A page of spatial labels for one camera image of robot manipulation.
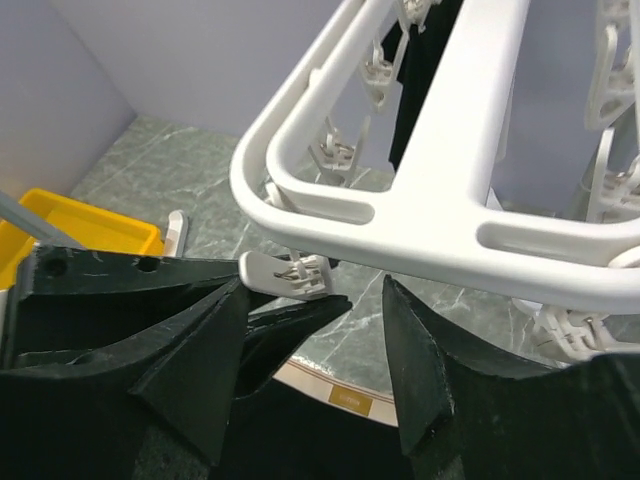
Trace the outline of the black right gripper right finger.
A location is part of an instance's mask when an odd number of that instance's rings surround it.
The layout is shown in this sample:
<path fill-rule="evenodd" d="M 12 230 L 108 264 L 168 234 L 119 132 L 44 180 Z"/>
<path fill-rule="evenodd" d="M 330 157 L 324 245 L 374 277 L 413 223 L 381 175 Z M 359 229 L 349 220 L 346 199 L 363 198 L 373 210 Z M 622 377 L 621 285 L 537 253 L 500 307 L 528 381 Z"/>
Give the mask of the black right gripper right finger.
<path fill-rule="evenodd" d="M 564 369 L 503 350 L 383 282 L 386 354 L 403 453 L 419 479 L 635 479 L 639 358 Z"/>

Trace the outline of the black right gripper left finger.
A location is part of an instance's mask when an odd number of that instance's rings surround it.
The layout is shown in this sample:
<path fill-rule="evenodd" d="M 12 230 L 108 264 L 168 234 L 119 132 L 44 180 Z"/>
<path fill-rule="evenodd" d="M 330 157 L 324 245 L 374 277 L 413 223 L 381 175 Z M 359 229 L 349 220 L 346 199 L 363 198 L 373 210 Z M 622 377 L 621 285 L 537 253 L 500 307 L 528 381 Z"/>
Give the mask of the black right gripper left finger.
<path fill-rule="evenodd" d="M 272 300 L 230 260 L 36 247 L 4 308 L 2 477 L 207 478 L 233 402 L 350 307 Z"/>

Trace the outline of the black underwear with beige waistband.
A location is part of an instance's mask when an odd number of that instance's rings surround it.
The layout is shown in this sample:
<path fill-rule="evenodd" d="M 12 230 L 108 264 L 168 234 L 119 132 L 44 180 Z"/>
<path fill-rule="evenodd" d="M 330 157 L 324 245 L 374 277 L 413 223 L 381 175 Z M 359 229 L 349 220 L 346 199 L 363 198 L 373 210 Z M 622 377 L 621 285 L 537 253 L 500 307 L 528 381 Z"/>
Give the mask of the black underwear with beige waistband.
<path fill-rule="evenodd" d="M 402 480 L 414 473 L 395 428 L 275 379 L 241 375 L 221 459 L 209 477 Z"/>

